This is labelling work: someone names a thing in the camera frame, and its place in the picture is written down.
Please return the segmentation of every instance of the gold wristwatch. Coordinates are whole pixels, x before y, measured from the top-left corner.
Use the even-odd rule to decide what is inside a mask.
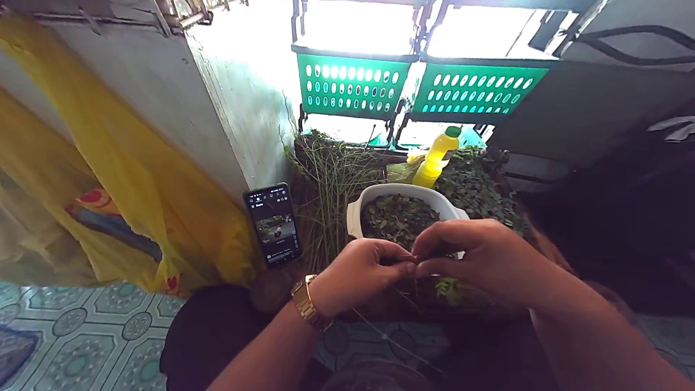
[[[311,297],[309,296],[309,283],[316,276],[316,274],[311,274],[304,277],[304,281],[299,281],[295,284],[294,288],[292,288],[292,301],[295,302],[302,318],[306,319],[309,324],[319,331],[324,332],[331,327],[333,319],[323,317],[323,315],[318,313],[316,307],[314,307],[311,302]]]

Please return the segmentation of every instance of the right hand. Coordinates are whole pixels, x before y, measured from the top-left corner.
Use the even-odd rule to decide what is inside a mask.
[[[436,257],[465,251],[462,260]],[[496,220],[441,221],[424,230],[412,251],[417,277],[439,274],[469,282],[493,297],[542,308],[559,281],[573,276]]]

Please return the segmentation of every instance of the phone screen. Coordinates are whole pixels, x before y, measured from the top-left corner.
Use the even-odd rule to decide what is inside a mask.
[[[268,266],[299,257],[302,251],[287,185],[251,190],[245,198]]]

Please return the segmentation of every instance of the hand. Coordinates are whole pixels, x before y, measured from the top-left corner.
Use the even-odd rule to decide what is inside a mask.
[[[465,251],[462,260],[436,255]],[[549,292],[571,275],[496,220],[433,224],[415,240],[417,277],[439,274],[469,282],[527,308],[546,308]]]
[[[380,259],[407,260],[382,266]],[[365,303],[391,284],[415,276],[412,255],[403,247],[381,239],[356,239],[309,284],[309,296],[324,317],[335,317]]]

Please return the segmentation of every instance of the green plastic basket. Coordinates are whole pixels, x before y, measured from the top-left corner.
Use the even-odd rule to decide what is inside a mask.
[[[417,55],[369,56],[292,46],[309,114],[390,120]]]
[[[555,63],[430,57],[410,118],[497,125],[514,112]]]

